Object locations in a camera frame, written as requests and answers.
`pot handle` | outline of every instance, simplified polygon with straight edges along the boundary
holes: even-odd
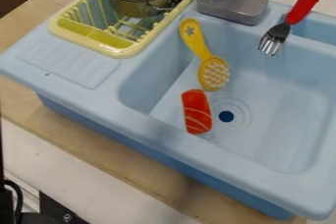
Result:
[[[155,5],[151,4],[149,1],[148,1],[148,6],[151,7],[152,9],[155,9],[156,11],[172,11],[179,2],[177,0],[171,0],[171,2],[174,3],[174,5],[173,7],[169,7],[169,8],[156,7]]]

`fork tines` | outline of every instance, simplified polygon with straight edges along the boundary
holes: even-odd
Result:
[[[283,41],[277,40],[274,36],[267,32],[260,40],[257,50],[265,52],[266,54],[271,52],[271,55],[275,56],[276,53],[279,52],[282,44]]]

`yellow brush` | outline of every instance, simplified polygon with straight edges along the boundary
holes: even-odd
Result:
[[[186,19],[180,23],[180,35],[190,49],[201,60],[198,79],[201,86],[207,90],[218,90],[230,78],[229,66],[223,59],[211,54],[208,50],[200,24],[195,19]]]

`red handle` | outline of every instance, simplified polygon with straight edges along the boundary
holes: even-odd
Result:
[[[299,23],[319,0],[298,0],[286,17],[286,23],[295,25]]]

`black cable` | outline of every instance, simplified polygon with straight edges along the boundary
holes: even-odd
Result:
[[[4,180],[5,185],[12,188],[16,195],[17,195],[17,206],[15,208],[15,221],[17,224],[21,223],[21,216],[23,211],[23,205],[24,205],[24,196],[23,192],[21,191],[20,187],[15,184],[13,181]]]
[[[5,192],[5,174],[4,174],[4,163],[3,163],[3,152],[2,152],[2,132],[1,132],[1,111],[0,111],[0,193]]]

